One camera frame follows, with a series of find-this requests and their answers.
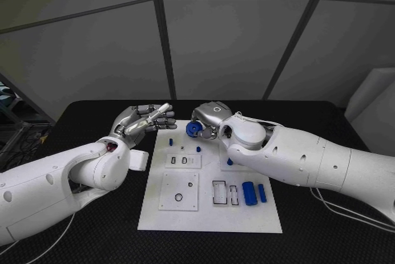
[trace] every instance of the small blue part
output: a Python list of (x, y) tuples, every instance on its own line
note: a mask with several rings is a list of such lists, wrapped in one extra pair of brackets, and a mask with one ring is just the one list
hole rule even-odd
[(265, 199), (265, 188), (264, 188), (264, 184), (259, 184), (259, 185), (258, 185), (258, 190), (259, 190), (261, 202), (265, 203), (268, 200)]
[(202, 131), (202, 130), (203, 130), (203, 126), (202, 126), (202, 124), (197, 121), (196, 122), (190, 121), (187, 123), (186, 132), (187, 132), (187, 135), (190, 137), (197, 137), (197, 136), (193, 135), (193, 133), (197, 132), (197, 131)]
[(245, 193), (245, 205), (252, 206), (258, 204), (254, 183), (246, 181), (242, 183), (242, 191)]

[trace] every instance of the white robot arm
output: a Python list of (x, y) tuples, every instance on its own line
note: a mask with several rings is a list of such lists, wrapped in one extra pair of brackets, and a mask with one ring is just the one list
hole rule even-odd
[(343, 147), (301, 130), (262, 126), (220, 102), (193, 110), (187, 134), (217, 137), (236, 164), (287, 184), (349, 195), (395, 222), (395, 157)]
[(0, 173), (0, 246), (43, 231), (115, 190), (128, 169), (144, 170), (148, 153), (130, 149), (145, 132), (176, 129), (170, 110), (167, 103), (128, 107), (95, 143)]

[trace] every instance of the white cable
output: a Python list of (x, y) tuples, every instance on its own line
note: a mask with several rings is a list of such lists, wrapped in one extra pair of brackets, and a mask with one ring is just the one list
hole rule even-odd
[(243, 116), (242, 113), (241, 113), (241, 111), (236, 111), (235, 116), (239, 117), (239, 118), (242, 118), (242, 119), (245, 119), (245, 120), (256, 121), (258, 123), (268, 123), (268, 124), (272, 124), (272, 125), (277, 125), (277, 126), (282, 126), (282, 127), (284, 127), (282, 124), (275, 123), (274, 121), (259, 120), (259, 119), (255, 119), (255, 118), (252, 118), (252, 117)]
[(59, 236), (57, 240), (55, 241), (55, 243), (52, 244), (52, 246), (47, 248), (47, 250), (32, 260), (29, 261), (26, 264), (32, 264), (37, 259), (40, 259), (42, 256), (44, 256), (44, 254), (49, 252), (49, 250), (55, 247), (55, 245), (57, 244), (59, 240), (62, 239), (63, 235), (66, 234), (68, 232), (68, 228), (70, 227), (70, 224), (72, 224), (72, 220), (73, 220), (73, 216), (75, 214), (72, 215), (72, 219), (68, 223), (68, 227), (66, 227), (66, 230), (63, 231), (62, 235)]
[(339, 205), (336, 205), (336, 204), (327, 202), (327, 201), (323, 199), (321, 193), (320, 193), (320, 191), (318, 191), (317, 188), (316, 188), (316, 190), (317, 190), (317, 193), (318, 193), (318, 197), (320, 197), (320, 198), (317, 198), (317, 196), (314, 195), (313, 190), (311, 190), (311, 188), (310, 188), (310, 192), (311, 192), (313, 196), (323, 202), (324, 206), (327, 207), (327, 209), (328, 209), (333, 213), (341, 215), (343, 217), (350, 218), (352, 220), (357, 220), (357, 221), (360, 221), (360, 222), (363, 222), (363, 223), (366, 223), (366, 224), (375, 226), (376, 228), (382, 229), (383, 231), (389, 231), (390, 233), (395, 233), (395, 230), (390, 230), (390, 229), (388, 229), (388, 228), (383, 228), (382, 226), (375, 225), (373, 223), (367, 222), (367, 221), (365, 221), (365, 220), (360, 220), (359, 218), (352, 217), (352, 216), (347, 216), (346, 214), (343, 214), (343, 213), (334, 211), (334, 210), (327, 206), (327, 203), (328, 203), (330, 205), (336, 206), (337, 208), (346, 210), (347, 212), (350, 212), (350, 213), (359, 215), (360, 217), (369, 219), (370, 221), (375, 221), (375, 222), (383, 224), (385, 226), (388, 226), (389, 228), (393, 228), (393, 229), (395, 229), (395, 227), (393, 227), (392, 225), (389, 225), (389, 224), (386, 224), (386, 223), (383, 223), (383, 222), (380, 222), (380, 221), (377, 221), (377, 220), (375, 220), (375, 219), (372, 219), (372, 218), (369, 218), (369, 217), (363, 216), (362, 214), (353, 212), (352, 210), (343, 208), (341, 206), (339, 206)]
[(0, 252), (0, 255), (19, 243), (19, 240)]

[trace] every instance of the table surface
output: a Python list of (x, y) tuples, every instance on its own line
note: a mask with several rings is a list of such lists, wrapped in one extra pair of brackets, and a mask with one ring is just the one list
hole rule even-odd
[[(69, 105), (36, 158), (93, 142), (108, 135), (118, 113), (130, 105), (164, 100), (78, 101)], [(176, 119), (189, 119), (203, 100), (167, 101)], [(324, 101), (223, 101), (233, 112), (282, 123), (328, 141), (367, 150), (341, 112)], [(155, 133), (135, 149), (153, 154)], [(121, 187), (78, 213), (60, 242), (36, 263), (395, 263), (395, 234), (331, 213), (308, 188), (271, 179), (282, 234), (137, 231), (148, 177), (127, 174)], [(324, 191), (330, 201), (383, 219), (357, 200)], [(26, 263), (47, 249), (70, 218), (20, 241), (0, 263)]]

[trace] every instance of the wall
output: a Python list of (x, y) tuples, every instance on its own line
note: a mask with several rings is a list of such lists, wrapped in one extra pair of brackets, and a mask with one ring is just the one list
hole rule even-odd
[(0, 73), (83, 99), (327, 100), (395, 65), (395, 0), (0, 0)]

